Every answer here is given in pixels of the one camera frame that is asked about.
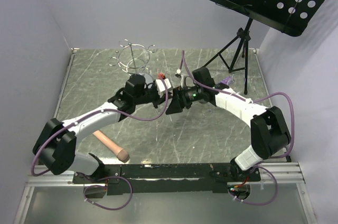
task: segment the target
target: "metal frame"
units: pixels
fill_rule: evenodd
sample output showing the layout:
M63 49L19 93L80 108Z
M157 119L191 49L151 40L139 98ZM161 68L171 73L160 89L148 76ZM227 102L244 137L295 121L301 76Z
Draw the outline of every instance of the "metal frame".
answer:
M72 49L71 58L69 61L69 65L67 67L67 71L65 74L62 87L61 87L61 93L59 95L59 101L55 109L54 116L56 116L58 113L63 91L65 88L65 84L67 82L70 68L73 63L74 54L76 53L77 50L78 49ZM297 184L299 197L301 199L307 221L310 224L317 224L317 220L316 220L313 208L312 208L309 195L305 187L305 181L304 181L304 177L303 177L301 168L299 166L299 163L297 162L272 162L272 163L265 162L265 163L262 163L262 166L267 168L276 177L276 180L279 184L283 184L283 183ZM46 168L43 165L38 165L35 167L35 170L37 172L43 171L45 169ZM21 198L21 202L20 202L16 217L14 220L14 224L23 224L25 222L26 215L27 215L30 203L31 203L31 199L32 199L32 195L33 195L35 187L72 187L72 186L81 187L81 186L93 185L93 184L73 184L72 183L73 176L74 176L73 171L66 171L58 176L53 175L51 172L47 172L43 176L37 176L37 177L29 174L28 180L26 182L26 186L25 186L22 198ZM260 171L260 176L261 176L260 182L248 182L248 184L272 184L273 183L273 180L267 174L267 172ZM231 182L231 183L229 182L228 184L235 185L239 183L240 182Z

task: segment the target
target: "marble tabletop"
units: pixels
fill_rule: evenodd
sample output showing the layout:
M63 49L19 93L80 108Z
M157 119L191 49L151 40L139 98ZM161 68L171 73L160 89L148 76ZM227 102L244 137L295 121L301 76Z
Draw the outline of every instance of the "marble tabletop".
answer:
M74 55L62 93L57 119L77 117L97 108L125 85L128 74L114 64L115 49L80 49ZM186 50L186 61L191 70L206 63L218 49ZM234 50L225 50L224 58L231 62ZM153 76L159 72L180 84L175 72L181 61L180 49L158 49L152 53L148 68ZM235 68L243 67L240 58ZM229 76L217 58L208 68L216 82ZM234 75L231 87L243 91L244 71ZM256 55L249 50L248 95L253 100L267 95ZM269 101L263 104L270 106ZM136 107L133 115L144 118L156 116L159 109L152 104ZM180 114L163 115L156 121L142 122L126 118L118 124L106 126L101 131L123 147L130 155L130 163L205 163L229 162L250 144L250 128L233 114L211 104L194 103ZM83 139L77 150L93 153L106 163L119 163L114 154L93 135Z

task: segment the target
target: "tripod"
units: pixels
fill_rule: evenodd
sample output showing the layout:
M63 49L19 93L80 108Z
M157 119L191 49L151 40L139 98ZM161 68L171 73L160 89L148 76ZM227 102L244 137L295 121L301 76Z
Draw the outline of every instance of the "tripod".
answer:
M246 95L248 93L248 55L249 55L249 41L251 40L251 37L249 35L250 31L250 27L252 24L252 19L249 18L247 25L245 26L245 29L243 30L242 28L240 28L237 31L237 36L232 39L230 41L230 43L228 43L222 50L220 50L215 56L213 56L205 65L204 67L206 67L208 64L210 64L215 58L217 58L218 56L221 58L221 60L223 61L223 63L226 65L226 67L229 70L229 73L232 72L236 72L236 71L240 71L240 70L244 70L245 71L245 84L244 84L244 94ZM229 66L227 64L227 62L225 61L225 59L222 56L222 52L225 51L230 45L232 45L238 38L240 38L241 40L239 41L236 53L234 54L234 57L232 59L231 65ZM241 51L243 47L243 52L242 52L242 58L245 57L245 66L242 68L237 68L234 69L233 67L236 65L239 53Z

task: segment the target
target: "wooden handle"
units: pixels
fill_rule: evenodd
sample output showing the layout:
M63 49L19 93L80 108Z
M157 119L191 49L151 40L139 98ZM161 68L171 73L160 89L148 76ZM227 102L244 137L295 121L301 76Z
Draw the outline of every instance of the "wooden handle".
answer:
M109 148L116 157L122 161L126 162L129 160L129 154L122 147L115 144L110 138L108 138L105 134L103 134L100 130L97 130L93 133L93 135L100 140L107 148Z

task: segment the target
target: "gray wall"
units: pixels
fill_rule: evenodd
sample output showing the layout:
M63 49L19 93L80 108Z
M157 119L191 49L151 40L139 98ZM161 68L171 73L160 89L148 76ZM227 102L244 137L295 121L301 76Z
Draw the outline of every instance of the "gray wall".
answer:
M0 0L0 8L0 222L12 223L69 48L43 0Z
M259 61L270 93L283 91L295 106L295 148L320 223L337 223L338 0L326 0L302 36L270 29ZM289 120L283 97L274 97Z
M125 38L160 48L220 48L247 21L209 0L45 1L73 48L115 48ZM267 31L254 22L250 47Z

